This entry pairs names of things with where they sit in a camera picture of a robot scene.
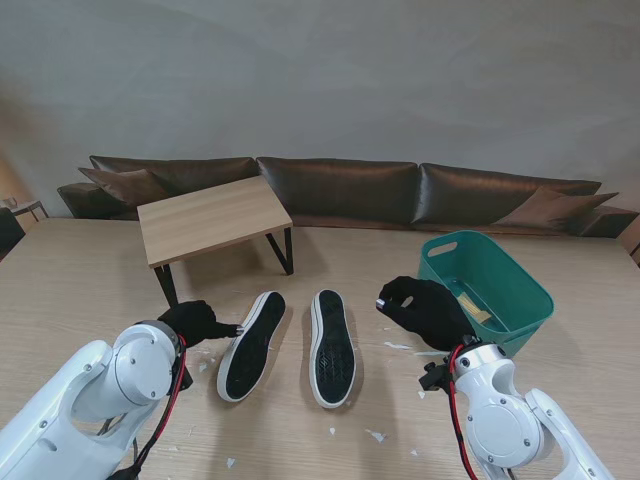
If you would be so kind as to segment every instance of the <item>wooden tabletop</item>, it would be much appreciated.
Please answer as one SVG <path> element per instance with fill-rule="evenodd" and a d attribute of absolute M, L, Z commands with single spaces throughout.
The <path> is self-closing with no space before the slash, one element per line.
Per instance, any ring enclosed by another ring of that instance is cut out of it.
<path fill-rule="evenodd" d="M 152 268 L 292 225 L 262 176 L 143 205 L 138 214 Z"/>
<path fill-rule="evenodd" d="M 374 306 L 385 282 L 416 274 L 420 247 L 433 235 L 294 228 L 293 237 L 297 265 L 290 277 L 261 239 L 173 266 L 179 297 L 205 299 L 220 321 L 240 323 L 267 290 L 282 293 L 287 313 L 267 373 L 239 404 L 223 402 L 216 391 L 229 340 L 189 350 L 195 383 L 180 395 L 141 480 L 466 479 L 446 395 L 418 394 L 417 379 L 432 357 L 415 353 L 431 349 Z M 550 394 L 618 480 L 637 479 L 640 271 L 613 240 L 494 238 L 556 303 L 554 316 L 515 358 L 517 388 Z M 320 408 L 309 387 L 309 307 L 322 288 L 344 297 L 357 348 L 351 403 L 336 411 Z M 166 308 L 137 223 L 37 224 L 0 263 L 0 427 L 78 348 L 95 339 L 113 343 Z M 458 402 L 463 419 L 467 402 L 462 395 Z M 366 430 L 387 438 L 378 443 Z M 231 469 L 229 458 L 236 460 Z M 520 478 L 548 480 L 559 466 L 556 448 Z"/>

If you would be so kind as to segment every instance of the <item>gray wall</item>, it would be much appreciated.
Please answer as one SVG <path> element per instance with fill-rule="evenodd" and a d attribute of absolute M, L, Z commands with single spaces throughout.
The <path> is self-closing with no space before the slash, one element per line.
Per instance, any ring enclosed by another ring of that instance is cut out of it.
<path fill-rule="evenodd" d="M 637 0 L 3 0 L 0 156 L 54 214 L 91 153 L 412 160 L 640 208 Z"/>

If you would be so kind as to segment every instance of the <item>red cable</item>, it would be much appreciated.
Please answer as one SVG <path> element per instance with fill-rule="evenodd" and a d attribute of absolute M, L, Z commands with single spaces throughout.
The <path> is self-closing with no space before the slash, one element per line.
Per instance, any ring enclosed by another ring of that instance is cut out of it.
<path fill-rule="evenodd" d="M 178 335 L 178 338 L 180 338 L 180 341 L 182 342 L 183 345 L 186 345 L 186 341 L 182 335 Z M 169 417 L 171 417 L 171 413 L 173 412 L 173 407 L 175 407 L 176 402 L 178 400 L 178 394 L 180 393 L 180 387 L 182 385 L 182 379 L 184 378 L 184 371 L 185 371 L 186 364 L 187 364 L 187 351 L 185 349 L 185 351 L 182 353 L 182 358 L 180 359 L 180 372 L 178 373 L 178 381 L 175 387 L 176 392 L 173 398 L 171 399 L 171 405 L 169 406 L 169 410 L 167 411 L 167 417 L 165 418 L 164 423 L 160 426 L 160 430 L 158 430 L 158 434 L 156 435 L 156 440 L 160 438 L 160 435 L 162 435 L 162 432 L 164 432 L 165 427 L 169 423 Z"/>
<path fill-rule="evenodd" d="M 463 345 L 458 345 L 453 352 L 451 353 L 451 359 L 449 361 L 449 374 L 453 375 L 453 370 L 455 369 L 455 362 L 460 350 L 464 348 Z M 464 469 L 469 475 L 471 480 L 478 480 L 476 474 L 473 472 L 471 468 L 471 463 L 469 462 L 469 457 L 467 456 L 467 449 L 464 446 L 464 440 L 462 438 L 462 429 L 460 428 L 460 422 L 458 421 L 458 408 L 456 406 L 456 386 L 453 383 L 453 380 L 449 382 L 449 399 L 451 406 L 451 419 L 453 420 L 453 429 L 456 432 L 456 439 L 458 440 L 458 446 L 460 447 L 460 456 L 462 458 L 462 464 L 464 465 Z"/>

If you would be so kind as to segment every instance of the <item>black sneaker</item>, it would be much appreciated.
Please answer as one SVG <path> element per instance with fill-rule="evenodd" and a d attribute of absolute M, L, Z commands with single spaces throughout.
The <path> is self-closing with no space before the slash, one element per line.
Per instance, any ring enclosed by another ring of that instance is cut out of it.
<path fill-rule="evenodd" d="M 265 292 L 243 322 L 244 332 L 233 339 L 218 371 L 218 394 L 227 402 L 243 400 L 256 387 L 267 364 L 273 332 L 285 311 L 278 292 Z"/>
<path fill-rule="evenodd" d="M 309 378 L 316 401 L 324 408 L 344 403 L 356 374 L 355 355 L 342 297 L 332 290 L 318 293 L 311 304 Z"/>

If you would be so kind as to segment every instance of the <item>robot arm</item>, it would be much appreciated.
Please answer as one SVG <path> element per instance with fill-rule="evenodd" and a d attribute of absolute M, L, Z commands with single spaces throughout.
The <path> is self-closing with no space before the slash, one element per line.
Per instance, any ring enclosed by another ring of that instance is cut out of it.
<path fill-rule="evenodd" d="M 81 348 L 0 432 L 0 480 L 105 480 L 169 391 L 178 352 L 162 322 L 126 329 L 113 348 Z M 74 422 L 124 415 L 107 434 Z"/>
<path fill-rule="evenodd" d="M 467 441 L 489 479 L 545 458 L 557 442 L 564 464 L 556 480 L 610 480 L 613 475 L 551 397 L 515 389 L 515 365 L 495 344 L 463 350 L 455 359 L 456 390 L 469 398 Z"/>
<path fill-rule="evenodd" d="M 427 365 L 420 384 L 425 390 L 442 388 L 449 394 L 461 457 L 472 479 L 476 477 L 455 414 L 456 390 L 469 398 L 467 440 L 487 478 L 515 478 L 512 469 L 544 458 L 557 442 L 564 465 L 556 480 L 613 479 L 557 403 L 537 389 L 524 397 L 518 393 L 514 363 L 497 345 L 473 337 L 471 324 L 448 289 L 432 281 L 398 277 L 379 296 L 379 311 L 433 348 L 452 352 L 445 364 Z"/>

